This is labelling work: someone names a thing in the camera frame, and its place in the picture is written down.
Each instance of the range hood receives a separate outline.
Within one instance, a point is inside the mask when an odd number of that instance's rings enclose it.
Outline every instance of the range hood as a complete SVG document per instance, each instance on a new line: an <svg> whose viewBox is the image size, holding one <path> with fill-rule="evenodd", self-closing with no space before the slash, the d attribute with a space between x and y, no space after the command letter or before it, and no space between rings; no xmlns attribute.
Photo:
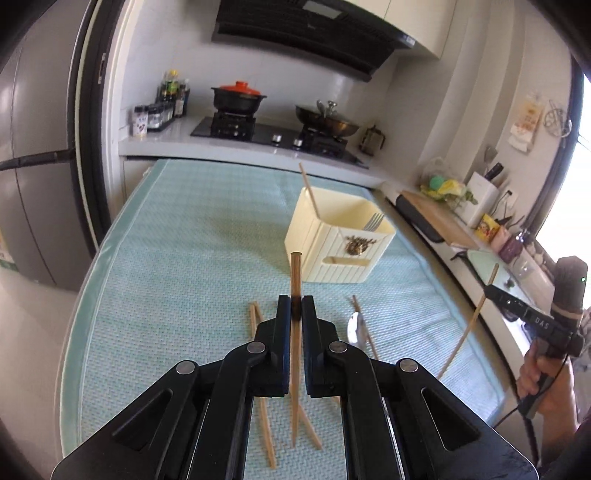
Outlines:
<svg viewBox="0 0 591 480"><path fill-rule="evenodd" d="M221 0L212 40L304 56L366 82L394 50L414 45L342 0Z"/></svg>

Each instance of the purple container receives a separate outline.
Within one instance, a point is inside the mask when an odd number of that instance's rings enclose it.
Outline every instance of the purple container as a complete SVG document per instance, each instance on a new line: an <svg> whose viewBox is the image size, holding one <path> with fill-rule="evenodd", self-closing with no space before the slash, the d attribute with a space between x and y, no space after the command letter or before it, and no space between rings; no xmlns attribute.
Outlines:
<svg viewBox="0 0 591 480"><path fill-rule="evenodd" d="M526 234L527 230L524 229L517 235L510 237L509 240L505 242L505 245L503 245L499 251L499 257L503 262L510 264L514 259L521 255Z"/></svg>

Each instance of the wooden cutting board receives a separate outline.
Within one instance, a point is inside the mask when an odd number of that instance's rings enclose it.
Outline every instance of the wooden cutting board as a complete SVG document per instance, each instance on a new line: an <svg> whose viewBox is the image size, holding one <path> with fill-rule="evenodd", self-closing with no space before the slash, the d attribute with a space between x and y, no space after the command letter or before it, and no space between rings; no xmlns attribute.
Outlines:
<svg viewBox="0 0 591 480"><path fill-rule="evenodd" d="M447 210L443 205L420 193L404 190L402 195L431 224L437 233L443 237L445 243L452 247L478 250L476 242L458 225L452 212Z"/></svg>

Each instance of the tile floor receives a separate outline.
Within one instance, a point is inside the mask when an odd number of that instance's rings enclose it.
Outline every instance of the tile floor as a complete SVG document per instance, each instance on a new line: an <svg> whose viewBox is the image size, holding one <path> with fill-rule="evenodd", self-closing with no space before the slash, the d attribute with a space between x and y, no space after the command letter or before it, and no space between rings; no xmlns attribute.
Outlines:
<svg viewBox="0 0 591 480"><path fill-rule="evenodd" d="M75 300L75 293L0 268L0 421L47 479L59 455L54 396Z"/></svg>

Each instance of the woven mat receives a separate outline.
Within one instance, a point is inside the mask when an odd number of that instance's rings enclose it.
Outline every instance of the woven mat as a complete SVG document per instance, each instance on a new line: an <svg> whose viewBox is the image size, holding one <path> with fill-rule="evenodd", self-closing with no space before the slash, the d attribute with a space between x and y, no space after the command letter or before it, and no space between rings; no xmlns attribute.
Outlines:
<svg viewBox="0 0 591 480"><path fill-rule="evenodd" d="M314 177L311 183L371 198L361 187ZM249 301L274 316L278 295L290 290L284 238L301 188L299 174L267 168L193 160L154 166L104 241L80 296L61 391L65 453L179 360L206 364L249 341ZM348 297L357 295L381 360L409 356L434 374L465 326L400 232L365 283L305 283L303 293L345 340ZM503 400L472 338L444 383L485 420ZM337 405L304 392L302 379L301 401L324 449L315 450L303 429L290 448L288 398L270 399L278 469L267 467L253 418L245 478L346 477Z"/></svg>

